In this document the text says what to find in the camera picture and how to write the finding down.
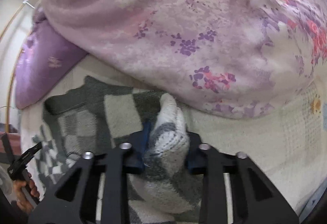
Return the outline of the person's left hand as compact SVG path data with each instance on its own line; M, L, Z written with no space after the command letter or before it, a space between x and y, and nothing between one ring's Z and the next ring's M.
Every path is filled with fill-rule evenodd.
M35 185L35 182L32 179L32 175L28 173L29 182L22 181L22 180L15 180L13 181L13 190L16 193L17 197L17 206L26 214L30 214L34 210L34 206L28 201L26 195L23 192L23 188L28 185L31 189L30 194L33 197L39 198L40 193Z

